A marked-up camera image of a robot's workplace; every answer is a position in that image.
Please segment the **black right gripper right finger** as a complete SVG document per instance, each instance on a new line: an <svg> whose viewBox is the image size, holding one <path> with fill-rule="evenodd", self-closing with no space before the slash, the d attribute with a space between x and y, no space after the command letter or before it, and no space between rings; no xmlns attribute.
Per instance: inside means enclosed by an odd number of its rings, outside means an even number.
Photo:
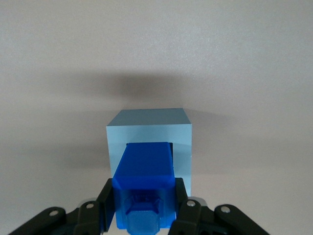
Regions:
<svg viewBox="0 0 313 235"><path fill-rule="evenodd" d="M192 199L182 178L176 178L176 219L170 235L267 235L268 232L234 205L223 204L211 210Z"/></svg>

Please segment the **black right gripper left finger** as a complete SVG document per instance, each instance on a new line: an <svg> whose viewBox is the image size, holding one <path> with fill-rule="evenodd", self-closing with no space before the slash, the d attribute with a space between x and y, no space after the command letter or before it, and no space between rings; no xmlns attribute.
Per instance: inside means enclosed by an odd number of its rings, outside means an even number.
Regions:
<svg viewBox="0 0 313 235"><path fill-rule="evenodd" d="M112 179L95 200L88 200L67 213L47 208L12 231L12 235L102 235L109 231L115 214Z"/></svg>

